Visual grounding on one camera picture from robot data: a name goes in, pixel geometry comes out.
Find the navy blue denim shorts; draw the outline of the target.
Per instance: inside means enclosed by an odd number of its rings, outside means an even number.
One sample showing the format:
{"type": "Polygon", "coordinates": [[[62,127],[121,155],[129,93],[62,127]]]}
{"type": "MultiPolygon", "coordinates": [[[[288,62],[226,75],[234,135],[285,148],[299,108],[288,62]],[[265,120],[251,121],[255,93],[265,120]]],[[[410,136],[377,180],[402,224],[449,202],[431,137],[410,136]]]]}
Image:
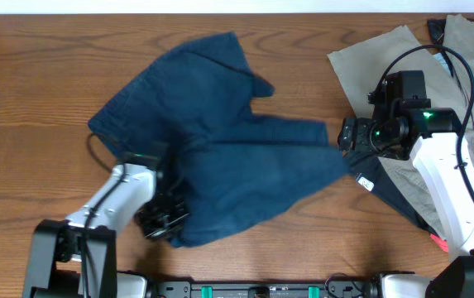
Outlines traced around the navy blue denim shorts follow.
{"type": "Polygon", "coordinates": [[[347,173],[324,123],[251,110],[274,92],[227,32],[160,56],[88,125],[115,156],[168,145],[189,211],[170,244],[197,247],[272,219],[347,173]]]}

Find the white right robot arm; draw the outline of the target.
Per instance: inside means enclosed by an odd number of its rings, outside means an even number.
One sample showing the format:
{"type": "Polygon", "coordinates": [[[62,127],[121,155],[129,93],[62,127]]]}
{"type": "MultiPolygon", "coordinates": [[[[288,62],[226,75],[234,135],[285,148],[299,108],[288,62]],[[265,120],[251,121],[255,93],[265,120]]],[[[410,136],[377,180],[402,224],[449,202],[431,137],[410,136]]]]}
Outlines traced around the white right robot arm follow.
{"type": "Polygon", "coordinates": [[[376,119],[346,118],[342,151],[410,161],[432,197],[448,245],[449,265],[435,278],[410,272],[377,275],[366,297],[474,297],[474,166],[450,108],[414,108],[376,119]]]}

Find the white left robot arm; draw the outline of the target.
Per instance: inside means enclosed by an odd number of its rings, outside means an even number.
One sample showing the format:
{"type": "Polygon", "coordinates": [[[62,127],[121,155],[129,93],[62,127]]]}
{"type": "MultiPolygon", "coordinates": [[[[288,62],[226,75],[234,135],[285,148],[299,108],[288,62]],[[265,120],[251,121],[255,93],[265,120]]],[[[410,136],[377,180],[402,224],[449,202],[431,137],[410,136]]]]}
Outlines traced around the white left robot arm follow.
{"type": "Polygon", "coordinates": [[[117,268],[117,237],[137,221],[146,238],[172,238],[188,216],[183,180],[158,162],[116,164],[103,187],[63,220],[45,219],[32,234],[25,297],[156,297],[141,273],[117,268]]]}

